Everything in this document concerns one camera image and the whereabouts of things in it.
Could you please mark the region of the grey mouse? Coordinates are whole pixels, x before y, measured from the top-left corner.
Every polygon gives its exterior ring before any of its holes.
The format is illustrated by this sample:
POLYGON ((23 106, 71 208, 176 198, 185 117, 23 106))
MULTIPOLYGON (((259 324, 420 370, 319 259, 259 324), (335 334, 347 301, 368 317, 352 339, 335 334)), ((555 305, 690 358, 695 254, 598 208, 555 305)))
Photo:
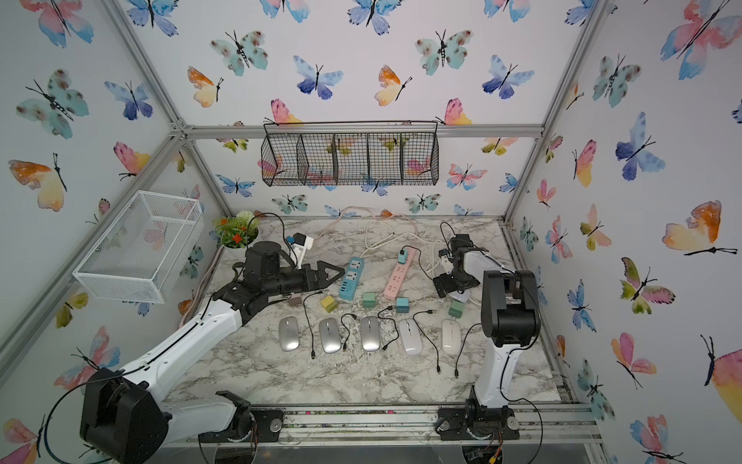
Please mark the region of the grey mouse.
POLYGON ((334 354, 341 350, 342 339, 338 321, 335 318, 326 318, 320 322, 320 338, 323 351, 326 354, 334 354))

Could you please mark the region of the silver mouse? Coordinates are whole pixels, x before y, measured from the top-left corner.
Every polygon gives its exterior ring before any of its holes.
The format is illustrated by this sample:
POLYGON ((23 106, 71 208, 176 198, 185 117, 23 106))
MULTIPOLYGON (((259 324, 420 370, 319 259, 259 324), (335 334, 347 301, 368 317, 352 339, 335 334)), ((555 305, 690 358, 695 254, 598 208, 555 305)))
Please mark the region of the silver mouse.
POLYGON ((379 318, 365 316, 361 319, 361 346, 365 352, 376 352, 381 348, 381 328, 379 318))
POLYGON ((278 327, 279 344, 284 352, 291 352, 300 346, 300 331, 298 319, 288 316, 279 322, 278 327))

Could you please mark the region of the white mouse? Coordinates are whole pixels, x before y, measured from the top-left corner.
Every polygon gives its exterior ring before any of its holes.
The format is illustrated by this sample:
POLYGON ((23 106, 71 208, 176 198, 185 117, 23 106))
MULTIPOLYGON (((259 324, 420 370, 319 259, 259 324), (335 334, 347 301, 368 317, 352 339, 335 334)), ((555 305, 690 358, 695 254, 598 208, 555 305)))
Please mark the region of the white mouse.
POLYGON ((444 319, 444 321, 442 321, 441 342, 442 351, 444 351, 446 355, 454 356, 459 353, 462 343, 462 334, 458 322, 453 319, 444 319))
POLYGON ((398 331, 404 350, 408 356, 418 356, 422 352, 421 334, 419 326, 413 319, 403 319, 398 323, 398 331))

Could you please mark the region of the lavender mouse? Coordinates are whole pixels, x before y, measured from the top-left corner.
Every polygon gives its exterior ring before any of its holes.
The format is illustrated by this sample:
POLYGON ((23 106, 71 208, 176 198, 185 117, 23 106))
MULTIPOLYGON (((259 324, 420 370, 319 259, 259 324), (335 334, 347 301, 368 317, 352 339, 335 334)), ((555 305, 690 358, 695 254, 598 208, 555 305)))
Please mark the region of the lavender mouse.
POLYGON ((454 300, 461 302, 461 303, 467 303, 471 299, 471 291, 470 290, 464 290, 464 291, 454 291, 451 292, 450 297, 452 297, 454 300))

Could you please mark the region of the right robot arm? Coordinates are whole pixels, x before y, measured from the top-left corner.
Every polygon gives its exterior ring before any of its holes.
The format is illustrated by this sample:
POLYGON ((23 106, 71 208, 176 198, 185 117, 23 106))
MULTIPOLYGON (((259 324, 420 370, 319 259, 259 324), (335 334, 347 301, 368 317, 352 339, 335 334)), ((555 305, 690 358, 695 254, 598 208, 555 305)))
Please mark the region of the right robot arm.
POLYGON ((520 355, 533 347, 542 322, 531 271, 510 270, 467 234, 448 243, 453 269, 434 279, 441 296, 481 289, 485 357, 462 407, 441 408, 434 431, 444 441, 517 440, 515 412, 506 398, 520 355))

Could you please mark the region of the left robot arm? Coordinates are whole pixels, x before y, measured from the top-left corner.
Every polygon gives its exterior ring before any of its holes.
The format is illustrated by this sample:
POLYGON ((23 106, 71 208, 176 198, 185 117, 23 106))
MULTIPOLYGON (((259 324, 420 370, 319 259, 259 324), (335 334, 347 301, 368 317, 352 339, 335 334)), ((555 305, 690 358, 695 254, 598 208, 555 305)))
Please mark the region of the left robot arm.
POLYGON ((90 377, 79 431, 85 444, 118 463, 144 463, 161 446, 193 436, 212 435, 222 443, 274 439, 251 404, 233 392, 171 406, 162 402, 193 365, 280 297, 318 294, 345 270, 326 261, 296 265, 280 244, 258 242, 234 272, 233 280, 166 340, 117 371, 102 367, 90 377))

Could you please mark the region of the yellow charger plug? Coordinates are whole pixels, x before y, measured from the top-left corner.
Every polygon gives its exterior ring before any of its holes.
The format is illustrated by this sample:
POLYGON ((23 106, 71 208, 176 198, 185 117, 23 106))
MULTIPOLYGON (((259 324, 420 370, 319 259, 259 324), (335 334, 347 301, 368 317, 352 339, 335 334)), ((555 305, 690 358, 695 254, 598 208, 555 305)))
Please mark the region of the yellow charger plug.
POLYGON ((332 313, 339 307, 339 303, 334 297, 327 296, 321 300, 321 306, 327 313, 332 313))

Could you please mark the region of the pink power strip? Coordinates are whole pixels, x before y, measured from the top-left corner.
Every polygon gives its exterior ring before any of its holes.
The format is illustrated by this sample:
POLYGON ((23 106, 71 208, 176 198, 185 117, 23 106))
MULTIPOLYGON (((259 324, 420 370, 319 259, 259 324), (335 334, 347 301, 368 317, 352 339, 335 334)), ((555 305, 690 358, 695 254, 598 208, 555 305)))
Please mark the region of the pink power strip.
POLYGON ((411 266, 415 264, 415 261, 417 261, 417 257, 419 257, 419 251, 414 247, 404 247, 403 249, 407 249, 408 251, 407 263, 401 265, 396 262, 395 268, 390 276, 390 280, 388 281, 388 284, 386 285, 383 293, 384 297, 390 301, 393 301, 398 297, 406 276, 411 269, 411 266))

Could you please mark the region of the blue power strip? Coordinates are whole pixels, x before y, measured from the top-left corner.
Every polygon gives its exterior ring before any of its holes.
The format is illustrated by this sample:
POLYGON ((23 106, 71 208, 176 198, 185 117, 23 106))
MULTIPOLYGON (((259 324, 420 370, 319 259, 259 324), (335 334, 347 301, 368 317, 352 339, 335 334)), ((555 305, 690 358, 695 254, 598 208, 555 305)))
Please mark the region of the blue power strip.
POLYGON ((346 267, 346 272, 339 288, 338 296, 340 299, 346 301, 353 301, 355 299, 363 269, 364 260, 359 257, 352 257, 346 267))

